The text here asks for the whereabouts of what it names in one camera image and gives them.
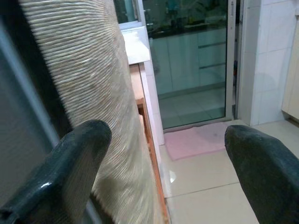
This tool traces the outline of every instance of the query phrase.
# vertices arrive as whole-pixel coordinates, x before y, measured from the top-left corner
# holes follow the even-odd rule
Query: window
[[[118,23],[138,21],[138,13],[134,0],[114,0]]]

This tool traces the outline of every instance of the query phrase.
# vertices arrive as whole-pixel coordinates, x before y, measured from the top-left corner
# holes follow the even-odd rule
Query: door handle
[[[234,16],[234,1],[231,1],[230,6],[231,6],[231,8],[230,8],[230,15]]]

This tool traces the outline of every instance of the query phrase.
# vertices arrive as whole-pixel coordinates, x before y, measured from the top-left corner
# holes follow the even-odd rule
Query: wooden cabinet
[[[282,110],[299,120],[299,21],[297,20],[292,55],[285,86]]]
[[[163,193],[163,188],[162,188],[162,183],[161,183],[161,178],[160,178],[160,173],[159,173],[159,167],[158,167],[158,162],[157,162],[157,157],[156,157],[156,151],[155,151],[152,131],[151,131],[151,127],[150,127],[148,110],[147,110],[145,97],[144,97],[144,93],[143,93],[140,69],[139,69],[138,64],[130,65],[130,74],[131,74],[131,82],[132,82],[132,87],[133,87],[133,91],[134,91],[134,96],[135,96],[136,104],[138,107],[138,112],[141,116],[140,121],[142,123],[144,134],[145,134],[145,137],[146,137],[146,140],[148,143],[148,147],[149,147],[149,155],[150,155],[150,160],[151,160],[154,175],[155,175],[159,201],[161,204],[162,212],[164,214],[164,221],[167,224],[168,223],[167,209],[166,209],[165,198],[164,198],[164,193]]]

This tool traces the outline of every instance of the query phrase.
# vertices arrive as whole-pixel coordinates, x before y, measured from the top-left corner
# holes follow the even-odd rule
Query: countertop
[[[181,28],[158,28],[153,31],[148,30],[149,38],[157,39],[173,35],[182,35],[190,33],[205,32],[209,30],[215,30],[225,28],[227,26],[226,21],[220,21],[218,23],[202,23],[197,25],[185,25]]]
[[[150,50],[140,40],[137,31],[122,32],[126,45],[128,63],[137,64],[150,60]]]

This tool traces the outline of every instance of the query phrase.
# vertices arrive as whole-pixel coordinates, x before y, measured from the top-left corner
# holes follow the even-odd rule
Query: kitchen cabinet
[[[226,28],[152,40],[158,95],[225,82]]]
[[[199,86],[197,33],[167,38],[173,91]]]
[[[157,93],[163,94],[172,92],[167,38],[153,39],[151,41],[150,51],[154,67]]]
[[[198,33],[200,85],[225,82],[226,29]]]

